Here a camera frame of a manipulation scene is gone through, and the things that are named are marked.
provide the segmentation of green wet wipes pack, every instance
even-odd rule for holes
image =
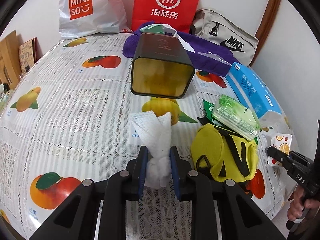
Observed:
[[[219,122],[218,120],[214,119],[212,117],[212,111],[214,110],[214,104],[213,103],[210,103],[206,100],[203,99],[203,108],[204,108],[204,113],[205,113],[205,116],[208,118],[208,120],[214,124],[215,126],[219,126],[221,128],[224,128],[224,129],[228,129],[228,130],[231,130],[229,127],[227,127],[226,125],[224,125],[223,123]],[[256,144],[258,145],[258,139],[257,137],[254,138]]]
[[[254,112],[223,94],[214,106],[212,117],[249,141],[252,141],[260,130],[260,124]]]

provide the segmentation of mango print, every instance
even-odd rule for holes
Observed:
[[[27,94],[21,96],[10,108],[16,108],[18,112],[23,112],[28,108],[39,109],[37,98],[40,91],[40,87],[31,89]]]
[[[65,47],[75,47],[75,46],[78,46],[78,45],[81,45],[81,44],[88,43],[88,42],[86,42],[86,41],[87,41],[86,38],[79,38],[79,39],[77,39],[77,40],[75,40],[75,41],[69,42],[69,44],[64,45],[63,47],[64,47],[64,48],[65,48]]]
[[[5,214],[5,212],[4,212],[2,209],[0,209],[0,216],[2,216],[2,217],[3,217],[3,219],[4,219],[5,221],[7,221],[7,222],[10,224],[10,222],[9,222],[9,219],[8,219],[7,215]]]
[[[116,68],[120,65],[121,58],[118,56],[98,56],[92,57],[82,63],[83,67],[97,67],[102,66],[103,68]]]
[[[211,74],[206,71],[197,71],[196,75],[198,78],[200,78],[201,80],[203,80],[205,82],[215,82],[218,86],[220,86],[222,88],[227,87],[224,80],[221,77],[219,77],[218,75]]]
[[[30,186],[30,197],[39,207],[55,209],[72,191],[79,186],[79,179],[60,177],[55,172],[48,172],[36,177]]]
[[[152,97],[148,102],[144,103],[141,111],[153,111],[157,117],[170,112],[171,125],[175,125],[177,122],[197,123],[197,121],[180,110],[177,100],[175,99]]]
[[[247,190],[251,190],[252,194],[256,197],[256,198],[263,198],[265,193],[266,193],[266,189],[264,187],[264,181],[263,181],[263,176],[262,173],[259,169],[256,169],[256,174],[253,177],[252,180],[250,180],[247,185],[246,185]]]

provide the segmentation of small fruit-print card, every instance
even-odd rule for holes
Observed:
[[[277,133],[275,136],[271,138],[271,146],[279,149],[280,151],[284,152],[285,154],[290,153],[290,146],[292,142],[292,134],[284,134],[284,133]],[[277,162],[275,159],[268,156],[267,164],[270,166],[280,166],[281,164]]]

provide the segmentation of crumpled paper towel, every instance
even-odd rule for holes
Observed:
[[[156,117],[153,111],[131,114],[132,124],[152,158],[147,163],[145,186],[166,187],[171,174],[171,113]]]

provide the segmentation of black bag strap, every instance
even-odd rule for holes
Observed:
[[[237,136],[237,137],[240,137],[240,138],[244,138],[242,135],[240,135],[240,134],[238,134],[238,133],[236,133],[234,131],[229,131],[229,130],[223,129],[223,128],[215,126],[215,125],[214,125],[214,127],[222,135],[228,134],[228,135],[234,135],[234,136]]]
[[[226,167],[224,166],[224,162],[222,164],[222,168],[221,168],[221,171],[219,173],[219,176],[220,177],[226,177],[227,176],[227,173],[226,173]]]
[[[204,160],[205,163],[207,164],[206,167],[200,167],[200,161]],[[201,155],[196,162],[196,170],[204,175],[206,175],[209,179],[213,179],[211,173],[210,173],[210,169],[211,169],[211,164],[207,158],[206,155]]]
[[[229,135],[229,133],[226,130],[219,129],[218,130],[220,134],[224,135],[226,138],[226,142],[228,144],[228,147],[230,149],[231,155],[240,171],[242,176],[245,178],[250,175],[249,167],[247,164],[247,151],[245,148],[245,143],[241,142],[241,159],[238,154],[238,150],[235,144],[235,141],[233,138]]]

